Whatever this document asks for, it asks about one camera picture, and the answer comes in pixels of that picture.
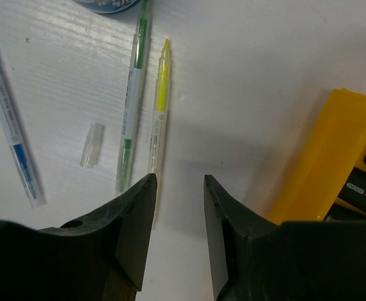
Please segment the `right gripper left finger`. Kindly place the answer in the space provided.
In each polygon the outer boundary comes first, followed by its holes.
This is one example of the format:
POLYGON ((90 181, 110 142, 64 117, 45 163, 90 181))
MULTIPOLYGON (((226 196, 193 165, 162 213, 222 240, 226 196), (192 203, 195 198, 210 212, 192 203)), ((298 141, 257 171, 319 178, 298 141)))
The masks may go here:
POLYGON ((51 281, 46 300, 135 300, 142 290, 157 177, 148 174, 98 209, 44 236, 51 281))

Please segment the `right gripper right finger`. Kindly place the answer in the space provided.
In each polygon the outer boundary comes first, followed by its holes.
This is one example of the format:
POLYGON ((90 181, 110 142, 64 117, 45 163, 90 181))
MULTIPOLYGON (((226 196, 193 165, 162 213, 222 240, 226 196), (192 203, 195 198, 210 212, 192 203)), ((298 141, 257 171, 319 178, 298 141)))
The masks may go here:
POLYGON ((282 300, 274 261, 262 237, 276 226, 204 177, 204 214, 215 300, 282 300))

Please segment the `yellow gel pen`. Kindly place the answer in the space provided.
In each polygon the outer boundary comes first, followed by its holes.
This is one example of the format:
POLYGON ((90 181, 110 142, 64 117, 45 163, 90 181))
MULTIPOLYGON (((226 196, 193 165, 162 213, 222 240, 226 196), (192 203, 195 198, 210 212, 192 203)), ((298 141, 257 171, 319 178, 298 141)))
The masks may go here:
POLYGON ((170 97, 171 66, 172 57, 170 40, 166 39, 159 58, 149 150, 149 173, 154 173, 157 177, 154 220, 157 218, 160 183, 162 181, 162 165, 167 135, 167 114, 170 97))

